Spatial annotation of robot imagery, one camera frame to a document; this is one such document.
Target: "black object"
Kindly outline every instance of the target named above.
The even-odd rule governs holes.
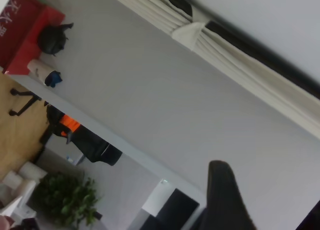
[[[41,51],[46,54],[55,55],[63,50],[68,39],[65,30],[71,29],[73,26],[73,23],[60,26],[46,26],[39,34],[37,40]]]
[[[226,162],[209,164],[207,206],[199,230],[257,230]]]
[[[169,1],[192,17],[192,6],[188,1]],[[320,85],[316,81],[230,23],[216,16],[215,21],[205,27],[320,100]]]
[[[186,0],[169,0],[169,2],[192,17],[192,7]]]
[[[166,230],[180,230],[198,206],[198,202],[176,189],[156,218]]]
[[[65,114],[54,106],[48,105],[46,112],[49,127],[41,137],[41,143],[47,141],[50,133],[53,133],[59,137],[67,138],[67,144],[73,142],[92,163],[103,162],[113,166],[122,156],[122,152],[119,149],[83,125],[79,126],[74,132],[71,132],[68,127],[60,123],[60,120]]]
[[[320,229],[320,201],[313,207],[296,230],[319,230]]]
[[[10,93],[12,96],[32,96],[32,98],[27,102],[27,104],[21,108],[21,110],[19,112],[13,111],[12,109],[9,111],[9,115],[10,116],[20,116],[21,114],[23,114],[28,108],[30,108],[32,106],[32,104],[34,104],[36,101],[41,101],[41,97],[37,96],[36,94],[34,94],[32,91],[24,91],[24,92],[20,92],[18,90],[16,90],[15,88],[12,88],[10,90]]]

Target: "wooden floor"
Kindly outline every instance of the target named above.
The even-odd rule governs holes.
[[[33,104],[21,116],[9,116],[10,109],[20,110],[31,98],[12,96],[11,88],[27,91],[0,73],[0,180],[10,170],[17,171],[37,154],[41,148],[39,139],[48,126],[43,101]]]

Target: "white wall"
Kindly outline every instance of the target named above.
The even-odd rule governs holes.
[[[51,139],[51,150],[56,140]],[[67,152],[72,146],[58,147]],[[108,230],[127,230],[161,180],[124,154],[114,166],[85,159],[75,167],[51,150],[46,149],[37,165],[48,172],[59,171],[73,176],[81,176],[84,171],[87,177],[94,179],[97,196],[101,198],[96,208]]]
[[[258,229],[299,225],[320,199],[316,138],[115,0],[50,1],[75,23],[65,50],[42,57],[62,72],[58,96],[203,195],[209,161],[229,162]]]
[[[197,0],[320,82],[319,0]]]

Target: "chair wheel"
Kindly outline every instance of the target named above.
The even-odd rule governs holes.
[[[12,96],[17,96],[18,93],[19,93],[19,92],[18,92],[15,88],[12,88],[12,89],[10,90],[10,94],[11,94]]]
[[[18,113],[16,111],[10,110],[9,115],[10,116],[16,116]]]

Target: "office chair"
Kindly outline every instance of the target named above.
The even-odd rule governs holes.
[[[119,149],[54,106],[48,105],[46,112],[49,127],[40,140],[41,143],[44,144],[46,142],[44,140],[45,136],[50,136],[53,133],[59,137],[66,138],[66,144],[73,142],[92,163],[103,162],[113,166],[122,156],[122,152]]]
[[[32,98],[26,103],[25,106],[23,106],[23,108],[21,108],[20,111],[16,112],[13,111],[12,109],[9,111],[9,115],[10,116],[20,116],[21,114],[23,114],[28,108],[30,108],[36,101],[41,101],[41,97],[37,96],[36,94],[34,94],[32,91],[18,91],[15,88],[12,88],[10,90],[10,94],[12,96],[32,96]]]

